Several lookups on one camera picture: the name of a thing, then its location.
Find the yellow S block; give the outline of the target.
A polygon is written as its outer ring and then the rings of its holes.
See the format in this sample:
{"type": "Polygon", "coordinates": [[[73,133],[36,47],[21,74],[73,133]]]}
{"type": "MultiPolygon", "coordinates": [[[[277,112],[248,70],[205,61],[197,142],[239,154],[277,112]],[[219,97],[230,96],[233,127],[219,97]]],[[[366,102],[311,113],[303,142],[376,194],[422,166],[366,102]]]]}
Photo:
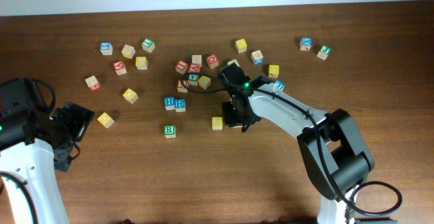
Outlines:
{"type": "Polygon", "coordinates": [[[212,118],[212,130],[221,130],[223,128],[223,118],[213,117],[212,118]]]}

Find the green R block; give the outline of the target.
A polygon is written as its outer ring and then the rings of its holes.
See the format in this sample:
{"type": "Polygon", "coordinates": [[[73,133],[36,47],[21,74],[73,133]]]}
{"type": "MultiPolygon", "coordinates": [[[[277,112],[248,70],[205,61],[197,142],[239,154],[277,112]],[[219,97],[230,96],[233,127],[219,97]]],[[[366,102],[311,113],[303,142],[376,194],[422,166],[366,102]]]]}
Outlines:
{"type": "Polygon", "coordinates": [[[163,134],[166,138],[175,138],[176,137],[176,127],[175,125],[165,125],[163,127],[163,134]]]}

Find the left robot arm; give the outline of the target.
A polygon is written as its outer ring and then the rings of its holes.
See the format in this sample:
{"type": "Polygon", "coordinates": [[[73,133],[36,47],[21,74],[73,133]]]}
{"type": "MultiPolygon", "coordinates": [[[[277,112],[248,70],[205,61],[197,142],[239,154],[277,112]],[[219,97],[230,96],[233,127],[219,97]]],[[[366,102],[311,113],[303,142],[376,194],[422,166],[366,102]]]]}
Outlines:
{"type": "Polygon", "coordinates": [[[1,84],[1,180],[15,223],[68,223],[56,171],[66,172],[94,112],[73,102],[46,103],[44,81],[1,84]]]}

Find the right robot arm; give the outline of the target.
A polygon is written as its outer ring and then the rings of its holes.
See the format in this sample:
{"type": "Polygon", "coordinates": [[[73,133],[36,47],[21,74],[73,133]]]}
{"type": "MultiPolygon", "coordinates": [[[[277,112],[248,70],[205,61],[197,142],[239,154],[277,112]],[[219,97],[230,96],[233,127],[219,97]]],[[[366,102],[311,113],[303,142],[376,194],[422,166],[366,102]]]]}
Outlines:
{"type": "Polygon", "coordinates": [[[283,92],[284,85],[263,76],[250,79],[236,64],[218,75],[230,101],[224,120],[242,132],[267,119],[298,141],[313,186],[321,195],[318,223],[355,223],[355,200],[374,159],[349,113],[314,109],[283,92]]]}

